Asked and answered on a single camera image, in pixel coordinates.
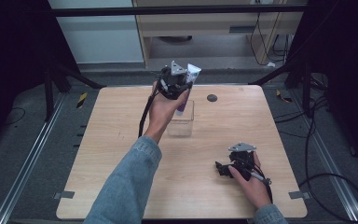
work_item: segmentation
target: blue denim jacket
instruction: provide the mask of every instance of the blue denim jacket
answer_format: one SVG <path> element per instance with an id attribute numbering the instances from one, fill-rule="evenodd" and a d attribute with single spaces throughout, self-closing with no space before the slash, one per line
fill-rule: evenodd
<path id="1" fill-rule="evenodd" d="M 141 223 L 161 150 L 148 136 L 138 138 L 107 178 L 84 223 Z M 274 205 L 255 213 L 255 223 L 286 223 Z"/>

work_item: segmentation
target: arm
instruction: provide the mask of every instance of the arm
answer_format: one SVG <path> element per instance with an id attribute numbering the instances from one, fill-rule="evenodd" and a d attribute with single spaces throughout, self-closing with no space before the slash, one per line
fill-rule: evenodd
<path id="1" fill-rule="evenodd" d="M 256 153 L 254 154 L 254 157 L 255 164 L 260 167 L 260 160 L 258 159 Z M 232 166 L 228 166 L 228 169 L 240 184 L 245 197 L 257 208 L 254 217 L 256 224 L 287 223 L 278 207 L 269 199 L 266 186 L 263 182 L 253 176 L 249 179 L 249 181 L 246 181 L 237 169 Z"/>
<path id="2" fill-rule="evenodd" d="M 158 142 L 173 112 L 185 99 L 168 100 L 158 94 L 149 109 L 149 126 L 106 179 L 84 223 L 141 223 L 161 160 Z"/>

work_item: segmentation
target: wall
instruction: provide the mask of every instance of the wall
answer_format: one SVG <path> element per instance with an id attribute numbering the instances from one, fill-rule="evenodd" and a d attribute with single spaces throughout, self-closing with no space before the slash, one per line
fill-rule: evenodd
<path id="1" fill-rule="evenodd" d="M 132 7 L 131 0 L 49 0 L 52 8 Z M 78 64 L 143 63 L 134 16 L 57 18 Z"/>

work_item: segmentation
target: person's left hand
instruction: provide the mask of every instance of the person's left hand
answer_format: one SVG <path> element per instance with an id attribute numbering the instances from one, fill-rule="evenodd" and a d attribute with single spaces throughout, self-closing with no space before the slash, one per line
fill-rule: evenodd
<path id="1" fill-rule="evenodd" d="M 149 126 L 145 135 L 153 138 L 157 143 L 170 123 L 176 108 L 185 101 L 188 90 L 182 92 L 177 100 L 165 98 L 162 94 L 157 94 L 149 109 Z"/>

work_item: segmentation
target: wooden table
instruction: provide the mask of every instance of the wooden table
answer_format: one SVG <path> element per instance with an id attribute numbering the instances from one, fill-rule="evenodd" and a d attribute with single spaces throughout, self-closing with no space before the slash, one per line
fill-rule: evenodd
<path id="1" fill-rule="evenodd" d="M 137 139 L 151 87 L 114 87 L 100 91 L 78 150 L 57 216 L 85 218 L 121 158 Z M 216 102 L 207 96 L 214 94 Z M 247 218 L 255 209 L 234 179 L 218 174 L 214 162 L 229 164 L 229 147 L 244 142 L 257 147 L 261 168 L 272 180 L 274 203 L 286 217 L 307 214 L 264 96 L 259 86 L 194 86 L 193 133 L 162 136 L 162 160 L 156 172 L 145 218 Z"/>

